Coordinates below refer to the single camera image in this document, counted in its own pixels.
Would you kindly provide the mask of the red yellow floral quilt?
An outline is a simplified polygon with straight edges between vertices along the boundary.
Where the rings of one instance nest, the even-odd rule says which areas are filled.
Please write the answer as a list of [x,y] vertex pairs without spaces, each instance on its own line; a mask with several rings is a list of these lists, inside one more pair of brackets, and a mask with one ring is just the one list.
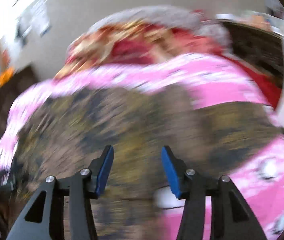
[[208,37],[182,29],[142,20],[112,23],[74,40],[54,79],[109,63],[156,64],[186,53],[210,53],[213,48]]

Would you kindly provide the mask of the dark floral batik garment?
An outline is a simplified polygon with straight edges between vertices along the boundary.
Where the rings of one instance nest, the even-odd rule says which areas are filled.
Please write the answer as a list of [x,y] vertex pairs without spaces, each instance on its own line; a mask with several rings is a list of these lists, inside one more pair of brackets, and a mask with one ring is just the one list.
[[114,162],[101,198],[92,202],[99,239],[164,239],[153,202],[167,184],[162,147],[186,165],[217,178],[241,166],[280,134],[261,105],[230,102],[194,109],[179,85],[143,94],[125,88],[82,89],[48,98],[19,131],[21,198],[46,176],[72,176],[106,145]]

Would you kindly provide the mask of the orange plastic basin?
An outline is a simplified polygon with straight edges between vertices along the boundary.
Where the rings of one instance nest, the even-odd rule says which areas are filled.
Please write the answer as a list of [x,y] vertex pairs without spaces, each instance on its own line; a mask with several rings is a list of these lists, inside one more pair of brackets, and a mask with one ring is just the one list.
[[2,87],[4,84],[6,84],[14,75],[14,67],[9,66],[6,67],[1,73],[0,73],[0,87]]

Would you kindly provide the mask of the wall calendar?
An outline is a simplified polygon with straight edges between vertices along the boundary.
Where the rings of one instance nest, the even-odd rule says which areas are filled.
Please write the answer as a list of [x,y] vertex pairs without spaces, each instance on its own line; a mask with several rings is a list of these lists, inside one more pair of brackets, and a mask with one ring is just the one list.
[[43,36],[50,29],[50,18],[47,13],[46,0],[38,0],[31,8],[32,28],[39,36]]

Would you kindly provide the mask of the pink penguin print blanket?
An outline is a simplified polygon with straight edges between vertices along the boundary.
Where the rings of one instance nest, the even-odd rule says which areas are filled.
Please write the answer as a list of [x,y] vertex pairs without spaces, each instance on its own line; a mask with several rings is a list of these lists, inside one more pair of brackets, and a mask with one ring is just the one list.
[[[257,84],[233,62],[219,56],[185,54],[149,66],[109,64],[71,74],[61,80],[47,80],[31,86],[13,102],[7,128],[0,140],[0,171],[21,166],[15,156],[19,131],[48,98],[71,95],[82,89],[125,88],[153,94],[179,85],[191,96],[194,109],[230,102],[261,105],[280,134],[235,170],[223,174],[237,186],[256,215],[267,239],[284,234],[284,130],[277,115]],[[183,203],[171,204],[168,183],[157,189],[153,202],[165,226],[165,238],[174,239],[182,218]]]

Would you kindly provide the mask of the dark carved wooden headboard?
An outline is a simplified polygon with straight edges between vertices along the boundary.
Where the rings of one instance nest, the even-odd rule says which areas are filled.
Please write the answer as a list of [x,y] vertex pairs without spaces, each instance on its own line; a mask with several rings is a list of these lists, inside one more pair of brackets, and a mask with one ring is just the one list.
[[279,88],[284,82],[282,37],[250,25],[220,20],[229,31],[233,54],[267,75]]

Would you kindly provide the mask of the dark cloth hanging on wall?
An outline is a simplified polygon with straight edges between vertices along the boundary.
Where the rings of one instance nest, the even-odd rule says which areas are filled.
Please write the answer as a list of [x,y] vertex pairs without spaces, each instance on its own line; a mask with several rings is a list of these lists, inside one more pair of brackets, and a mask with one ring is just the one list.
[[15,40],[19,42],[22,47],[27,44],[28,33],[29,33],[29,27],[24,22],[19,20],[17,22]]

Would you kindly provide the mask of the dark wooden footboard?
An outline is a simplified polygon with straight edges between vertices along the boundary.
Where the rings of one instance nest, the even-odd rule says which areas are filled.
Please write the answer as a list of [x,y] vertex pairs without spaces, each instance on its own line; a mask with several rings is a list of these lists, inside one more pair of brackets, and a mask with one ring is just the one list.
[[6,129],[9,110],[14,100],[26,89],[39,81],[31,64],[16,72],[12,78],[0,88],[0,135]]

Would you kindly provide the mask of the grey floral pillow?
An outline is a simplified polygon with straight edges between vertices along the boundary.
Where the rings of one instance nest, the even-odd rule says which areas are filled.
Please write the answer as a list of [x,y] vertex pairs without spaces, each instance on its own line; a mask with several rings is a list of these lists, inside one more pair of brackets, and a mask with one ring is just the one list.
[[93,33],[107,24],[135,20],[144,20],[147,23],[170,28],[182,28],[194,35],[207,36],[221,45],[224,51],[231,51],[230,33],[222,23],[214,18],[206,20],[202,12],[173,5],[149,5],[119,11],[93,24],[88,29],[88,33]]

